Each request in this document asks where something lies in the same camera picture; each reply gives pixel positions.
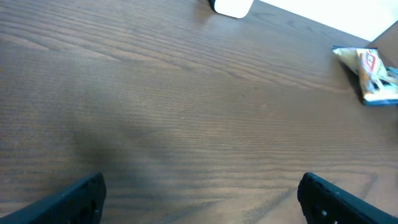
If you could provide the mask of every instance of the wooden table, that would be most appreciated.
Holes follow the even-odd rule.
[[[305,223],[314,172],[398,215],[397,110],[332,45],[255,2],[0,0],[0,214],[102,171],[102,223]]]

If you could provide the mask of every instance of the black object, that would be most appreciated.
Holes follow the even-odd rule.
[[[398,223],[398,218],[309,172],[300,181],[297,198],[308,224]]]
[[[106,196],[102,173],[0,218],[0,224],[99,224]]]

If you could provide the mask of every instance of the brown tabletop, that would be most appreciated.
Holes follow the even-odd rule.
[[[398,215],[397,110],[331,54],[367,44],[258,1],[0,0],[0,216],[96,171],[102,223],[305,223],[305,172]]]

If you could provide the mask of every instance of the plastic package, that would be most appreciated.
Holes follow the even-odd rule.
[[[398,70],[387,70],[377,49],[336,47],[333,52],[359,75],[365,105],[398,104]]]

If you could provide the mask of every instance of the white surface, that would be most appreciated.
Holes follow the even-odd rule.
[[[373,41],[398,20],[398,0],[261,0]]]
[[[253,0],[215,0],[214,10],[220,14],[243,18],[250,10]]]

